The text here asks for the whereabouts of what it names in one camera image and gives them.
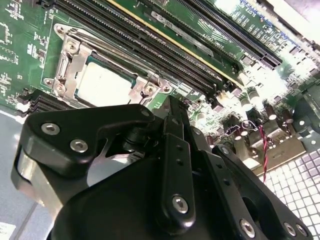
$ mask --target ram slot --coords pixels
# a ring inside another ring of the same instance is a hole
[[[94,30],[105,39],[108,39],[113,43],[117,43],[119,46],[127,49],[129,52],[133,52],[133,54],[139,56],[141,59],[146,59],[152,65],[159,67],[160,70],[165,71],[172,77],[181,80],[186,84],[189,84],[190,87],[195,88],[199,92],[206,95],[215,89],[215,86],[210,82],[212,76],[208,76],[208,80],[206,80],[197,75],[198,71],[187,70],[180,64],[176,64],[177,62],[180,63],[181,59],[179,59],[179,61],[168,60],[165,52],[157,52],[142,44],[141,41],[134,40],[134,37],[137,37],[134,34],[124,34],[124,32],[120,31],[121,28],[115,25],[111,27],[109,25],[112,24],[110,21],[111,19],[108,18],[106,22],[96,20],[95,17],[91,17],[85,13],[82,8],[70,4],[67,1],[57,1],[57,5],[55,7],[72,19],[77,20],[79,23],[91,30]]]
[[[176,1],[189,9],[190,12],[203,19],[228,40],[237,44],[241,49],[254,59],[260,61],[267,68],[273,70],[282,63],[282,60],[271,50],[254,39],[254,37],[241,29],[237,24],[229,20],[208,2],[201,0]]]

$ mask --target screw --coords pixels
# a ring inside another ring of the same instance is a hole
[[[60,133],[60,127],[57,124],[50,122],[42,124],[41,130],[48,135],[57,135],[58,133]]]
[[[78,45],[73,41],[68,41],[65,44],[65,50],[71,54],[76,54],[78,52]]]
[[[288,232],[291,236],[295,237],[295,236],[297,235],[297,234],[296,234],[296,231],[294,230],[294,228],[293,228],[289,223],[285,222],[285,223],[284,223],[284,226],[285,226],[287,232]]]
[[[64,28],[62,26],[58,26],[56,28],[56,31],[58,32],[58,34],[64,34],[65,33],[65,30],[64,30]]]
[[[228,149],[226,149],[225,147],[221,147],[221,150],[224,154],[229,154]]]
[[[150,116],[150,113],[149,113],[147,110],[145,110],[145,109],[143,109],[143,110],[141,111],[141,113],[142,113],[143,115],[145,115],[146,117],[149,117],[149,116]]]
[[[296,225],[296,228],[299,230],[299,232],[300,232],[303,236],[308,237],[308,233],[306,232],[306,230],[305,230],[302,226],[300,226],[299,224],[297,224],[297,225]]]
[[[70,148],[77,153],[84,153],[88,150],[88,144],[81,139],[74,139],[70,142]]]
[[[256,232],[250,222],[245,219],[241,219],[240,225],[242,230],[245,232],[245,234],[247,234],[249,238],[253,239],[256,236]]]
[[[165,86],[165,87],[163,88],[163,91],[166,92],[166,93],[167,93],[167,92],[170,92],[170,87],[169,87],[169,86]]]
[[[59,83],[54,86],[54,92],[58,96],[63,96],[66,93],[66,87],[65,85]]]
[[[43,82],[47,86],[52,86],[53,80],[51,78],[45,78]]]
[[[195,134],[200,135],[201,131],[198,128],[194,128],[193,131],[195,132]]]
[[[188,204],[181,196],[174,196],[172,199],[173,207],[181,214],[186,214],[188,212]]]

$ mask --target capacitor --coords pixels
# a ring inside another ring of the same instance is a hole
[[[240,131],[240,135],[241,135],[242,137],[245,137],[245,136],[248,135],[248,131],[247,131],[246,129],[244,129],[242,126],[240,126],[239,131]]]
[[[208,145],[210,146],[210,148],[214,148],[215,146],[215,139],[213,136],[209,135],[209,136],[206,136],[206,142],[208,143]]]
[[[236,141],[239,141],[242,139],[240,129],[236,130],[233,135],[234,135],[234,140]]]
[[[253,122],[256,126],[261,124],[261,115],[256,109],[252,109],[251,111],[246,113],[248,120]]]
[[[288,109],[282,110],[282,118],[283,122],[286,124],[292,124],[294,122],[294,119],[292,118],[292,115]]]
[[[242,98],[240,103],[241,103],[241,107],[244,111],[248,112],[252,109],[252,104],[247,96]]]
[[[256,90],[251,91],[248,95],[249,95],[250,102],[253,105],[258,105],[261,103],[260,96]]]
[[[220,136],[218,136],[218,137],[216,137],[216,138],[214,139],[213,144],[214,144],[214,145],[218,145],[219,143],[221,143],[221,137],[220,137]]]
[[[268,116],[269,120],[275,120],[277,118],[277,114],[271,105],[265,106],[264,110],[265,110],[266,115]]]
[[[191,120],[190,121],[190,125],[193,126],[193,127],[196,127],[197,121],[196,120]]]
[[[206,114],[204,112],[199,112],[196,116],[197,123],[205,124],[206,123]]]

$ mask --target black plastic arm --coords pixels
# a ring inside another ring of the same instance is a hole
[[[133,104],[27,119],[11,178],[56,217],[51,240],[312,239],[231,149],[208,146],[182,102],[169,96],[156,113]],[[86,185],[94,160],[120,154],[140,157]]]

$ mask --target black ram slot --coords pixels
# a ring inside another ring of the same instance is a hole
[[[140,2],[143,3],[146,7],[148,7],[150,11],[156,12],[157,14],[161,15],[162,17],[170,21],[175,26],[179,27],[190,37],[194,38],[199,43],[210,49],[215,55],[218,55],[220,58],[227,58],[233,65],[239,64],[237,61],[235,61],[234,57],[231,54],[224,51],[223,49],[215,48],[214,46],[212,46],[212,44],[206,41],[201,34],[199,34],[197,31],[195,31],[193,28],[191,28],[184,22],[177,19],[171,13],[161,9],[157,4],[155,4],[153,0],[141,0]]]
[[[141,42],[144,43],[144,46],[147,49],[154,49],[155,51],[157,51],[158,53],[165,53],[167,55],[167,60],[169,60],[170,62],[174,62],[177,63],[178,61],[180,61],[180,64],[189,72],[192,74],[193,78],[199,78],[202,81],[206,81],[206,79],[210,79],[211,76],[208,75],[206,72],[204,71],[195,71],[194,70],[194,66],[188,62],[187,60],[184,60],[181,57],[178,57],[177,54],[175,54],[172,51],[168,50],[168,46],[164,46],[162,44],[154,44],[154,40],[151,39],[149,36],[145,35],[145,36],[141,36],[140,32],[138,30],[136,30],[135,28],[132,28],[131,25],[127,24],[125,21],[119,21],[119,18],[112,15],[112,14],[108,14],[108,12],[106,12],[105,10],[102,9],[102,7],[100,7],[100,5],[94,4],[92,2],[88,2],[86,0],[68,0],[69,2],[71,2],[72,4],[77,4],[77,6],[81,6],[81,8],[85,11],[90,13],[91,15],[94,15],[96,18],[100,19],[102,22],[107,23],[108,25],[112,25],[114,28],[117,27],[118,29],[120,29],[123,33],[129,35],[135,35],[135,41],[137,41],[139,38],[139,40]],[[145,28],[145,26],[143,26],[140,22],[136,21],[135,24],[137,24],[137,26],[139,28]]]
[[[199,92],[206,95],[210,90],[214,89],[214,87],[201,83],[200,81],[194,78],[191,78],[188,74],[184,73],[183,71],[176,69],[178,67],[177,66],[175,67],[173,63],[162,61],[157,56],[149,53],[147,50],[143,48],[138,49],[138,46],[137,46],[133,49],[133,44],[125,40],[123,36],[113,32],[110,33],[109,31],[107,31],[105,27],[101,27],[97,23],[92,22],[91,20],[88,22],[87,18],[84,16],[78,17],[75,14],[74,9],[73,11],[70,11],[69,9],[64,8],[62,5],[57,5],[56,8],[66,13],[72,19],[77,20],[79,23],[83,24],[84,26],[90,27],[92,30],[99,33],[104,38],[111,40],[113,43],[116,43],[117,45],[127,49],[129,52],[133,52],[135,55],[137,55],[141,59],[145,59],[149,61],[152,65],[154,65],[155,67],[158,67],[159,69],[171,75],[172,77],[178,80],[182,80],[183,82],[189,84],[190,87],[195,88]]]
[[[100,21],[94,21],[91,17],[88,17],[86,13],[84,12],[77,12],[79,11],[77,8],[75,8],[72,5],[69,5],[66,2],[61,2],[59,5],[56,6],[60,11],[68,14],[71,18],[76,19],[80,23],[84,24],[85,26],[96,30],[97,33],[101,34],[103,37],[110,39],[111,37],[116,38],[118,42],[121,42],[125,44],[125,47],[130,46],[131,51],[134,47],[135,53],[140,53],[142,58],[148,58],[153,59],[153,63],[159,63],[161,62],[163,66],[166,66],[166,69],[174,69],[174,74],[171,74],[174,78],[182,79],[183,82],[188,83],[191,85],[191,87],[195,87],[199,92],[206,94],[208,91],[215,89],[213,84],[209,82],[212,77],[208,77],[208,79],[200,78],[199,75],[197,75],[196,71],[192,71],[190,69],[186,69],[185,67],[182,67],[182,65],[176,65],[177,61],[172,62],[172,60],[168,60],[164,58],[164,56],[167,54],[165,52],[156,52],[154,49],[150,49],[152,46],[146,47],[141,46],[141,43],[137,43],[136,40],[133,40],[132,43],[128,44],[128,36],[121,35],[119,31],[116,31],[115,29],[107,29],[105,25],[101,26]]]
[[[214,27],[228,40],[236,43],[241,49],[269,69],[273,70],[282,63],[282,60],[271,50],[214,9],[208,2],[201,0],[176,1],[188,8],[199,18],[203,19],[207,24]]]
[[[159,70],[203,94],[214,91],[216,85],[224,79],[195,57],[110,3],[101,5],[97,1],[88,0],[55,0],[54,5],[90,30],[112,40],[141,59],[148,60]]]

